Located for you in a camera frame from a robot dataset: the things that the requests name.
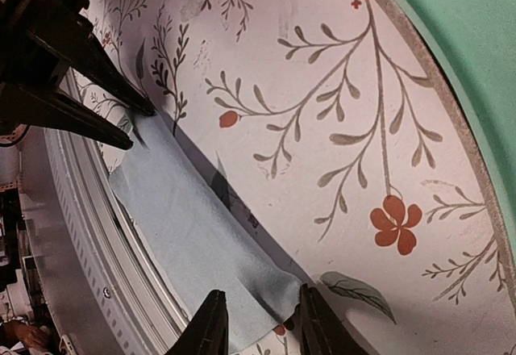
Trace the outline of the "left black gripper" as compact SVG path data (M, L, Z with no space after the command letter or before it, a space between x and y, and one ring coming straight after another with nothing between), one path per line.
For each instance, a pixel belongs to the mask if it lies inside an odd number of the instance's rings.
M17 124L72 132L123 150L123 130L57 90L75 69L125 106L156 108L117 70L93 24L80 14L89 0L6 0L1 4L1 129Z

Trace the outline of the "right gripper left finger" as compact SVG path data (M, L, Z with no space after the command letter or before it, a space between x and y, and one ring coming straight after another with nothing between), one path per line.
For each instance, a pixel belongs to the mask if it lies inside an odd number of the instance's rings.
M226 294L212 290L198 308L169 355L225 355L229 353Z

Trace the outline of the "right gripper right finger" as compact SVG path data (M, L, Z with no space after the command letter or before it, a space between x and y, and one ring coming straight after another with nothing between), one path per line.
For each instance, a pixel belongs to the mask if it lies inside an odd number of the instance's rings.
M357 341L319 290L308 284L300 288L299 330L304 355L378 354L366 341Z

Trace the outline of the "large blue cleaning cloth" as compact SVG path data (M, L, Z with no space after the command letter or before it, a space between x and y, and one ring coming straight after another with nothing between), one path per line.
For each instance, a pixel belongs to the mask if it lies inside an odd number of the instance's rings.
M241 227L160 116L135 127L111 189L188 311L210 291L225 292L230 351L245 350L293 314L302 283Z

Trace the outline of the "grey glasses case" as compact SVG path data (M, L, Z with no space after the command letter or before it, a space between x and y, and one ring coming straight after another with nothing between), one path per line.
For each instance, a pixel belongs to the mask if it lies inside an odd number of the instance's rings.
M429 217L410 254L470 253L468 274L515 286L515 0L370 0L388 66L393 188Z

